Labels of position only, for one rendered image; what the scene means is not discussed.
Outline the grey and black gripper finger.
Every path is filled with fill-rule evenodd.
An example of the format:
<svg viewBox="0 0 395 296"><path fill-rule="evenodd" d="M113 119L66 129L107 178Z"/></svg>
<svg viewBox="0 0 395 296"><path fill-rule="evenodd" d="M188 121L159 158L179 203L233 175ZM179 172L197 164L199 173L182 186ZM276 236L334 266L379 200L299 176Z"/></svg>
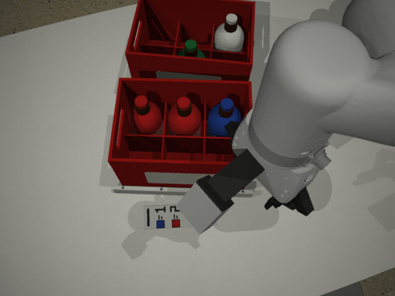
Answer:
<svg viewBox="0 0 395 296"><path fill-rule="evenodd" d="M306 187L304 187L301 191L299 191L297 196L295 196L295 198L288 203L280 203L279 201L277 201L277 199L275 199L272 196L271 198L268 199L267 203L265 204L265 209L268 210L272 205L275 208L284 205L285 207L288 207L291 210L296 209L299 213L302 213L305 216L309 215L314 210L314 207L312 205Z"/></svg>
<svg viewBox="0 0 395 296"><path fill-rule="evenodd" d="M240 125L240 123L235 122L235 121L231 121L231 122L229 122L228 124L226 124L224 126L229 138L231 138L231 140L230 140L231 146L232 146L232 142L233 142L233 137L234 137L234 135L236 133L236 130L237 130L239 125ZM237 156L234 154L233 157L236 158Z"/></svg>

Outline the dark blue bottle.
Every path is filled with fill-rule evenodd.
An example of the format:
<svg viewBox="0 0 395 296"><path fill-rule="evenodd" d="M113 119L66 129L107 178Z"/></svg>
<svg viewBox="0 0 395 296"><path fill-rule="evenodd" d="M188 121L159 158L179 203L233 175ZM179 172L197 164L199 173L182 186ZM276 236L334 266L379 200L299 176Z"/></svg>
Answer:
<svg viewBox="0 0 395 296"><path fill-rule="evenodd" d="M208 114L207 136L229 137L224 126L231 121L241 123L241 114L231 99L224 98Z"/></svg>

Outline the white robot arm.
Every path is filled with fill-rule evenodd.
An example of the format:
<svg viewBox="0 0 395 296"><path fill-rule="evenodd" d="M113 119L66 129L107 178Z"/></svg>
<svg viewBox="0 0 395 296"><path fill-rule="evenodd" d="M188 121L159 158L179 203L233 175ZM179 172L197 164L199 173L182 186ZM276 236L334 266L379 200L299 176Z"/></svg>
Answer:
<svg viewBox="0 0 395 296"><path fill-rule="evenodd" d="M272 46L249 122L254 150L278 167L322 170L333 133L395 147L395 0L352 0L342 26L301 21ZM202 234L264 170L246 149L176 207Z"/></svg>

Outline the white paper pick list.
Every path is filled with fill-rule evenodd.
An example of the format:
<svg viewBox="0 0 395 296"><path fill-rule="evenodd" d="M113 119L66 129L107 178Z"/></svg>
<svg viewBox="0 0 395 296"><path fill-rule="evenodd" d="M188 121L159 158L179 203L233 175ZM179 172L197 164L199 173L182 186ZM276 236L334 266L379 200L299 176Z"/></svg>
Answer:
<svg viewBox="0 0 395 296"><path fill-rule="evenodd" d="M144 206L144 229L193 227L176 205Z"/></svg>

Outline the red crate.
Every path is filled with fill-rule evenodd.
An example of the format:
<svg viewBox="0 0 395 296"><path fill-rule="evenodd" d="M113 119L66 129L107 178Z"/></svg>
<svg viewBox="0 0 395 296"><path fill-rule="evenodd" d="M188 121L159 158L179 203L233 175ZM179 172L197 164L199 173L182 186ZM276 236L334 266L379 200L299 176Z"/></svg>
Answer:
<svg viewBox="0 0 395 296"><path fill-rule="evenodd" d="M163 135L132 133L128 113L138 96L160 108ZM170 136L168 113L181 97L199 109L201 136ZM235 154L231 138L207 136L208 114L224 98L233 101L242 121L249 107L226 80L119 78L108 162L121 184L191 188L198 179L213 177L227 166Z"/></svg>
<svg viewBox="0 0 395 296"><path fill-rule="evenodd" d="M228 14L238 17L244 31L242 52L212 50L214 29ZM131 77L249 81L254 50L250 26L233 0L138 0L125 51ZM209 59L179 56L189 39Z"/></svg>

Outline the green bottle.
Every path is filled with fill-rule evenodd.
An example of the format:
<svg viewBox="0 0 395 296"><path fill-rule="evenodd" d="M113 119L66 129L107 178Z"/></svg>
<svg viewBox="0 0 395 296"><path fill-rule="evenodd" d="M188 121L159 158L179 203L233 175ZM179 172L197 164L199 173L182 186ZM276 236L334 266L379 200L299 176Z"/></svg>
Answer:
<svg viewBox="0 0 395 296"><path fill-rule="evenodd" d="M206 58L204 53L198 49L197 42L193 39L189 39L185 42L185 50L182 49L178 56L190 56L190 57L202 57Z"/></svg>

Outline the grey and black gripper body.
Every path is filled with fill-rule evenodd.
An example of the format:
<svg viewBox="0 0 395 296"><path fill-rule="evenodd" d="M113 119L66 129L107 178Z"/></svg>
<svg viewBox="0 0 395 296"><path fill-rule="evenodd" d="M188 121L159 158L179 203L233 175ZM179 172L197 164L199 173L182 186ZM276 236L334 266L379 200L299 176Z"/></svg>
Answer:
<svg viewBox="0 0 395 296"><path fill-rule="evenodd" d="M236 130L232 142L233 152L236 156L239 156L248 149L265 169L257 176L257 180L275 199L277 199L277 201L286 204L294 199L299 191L307 187L314 180L320 169L318 166L314 166L309 162L307 167L298 166L294 168L283 168L268 163L260 157L252 147L248 135L249 122L253 109L254 108L248 112Z"/></svg>

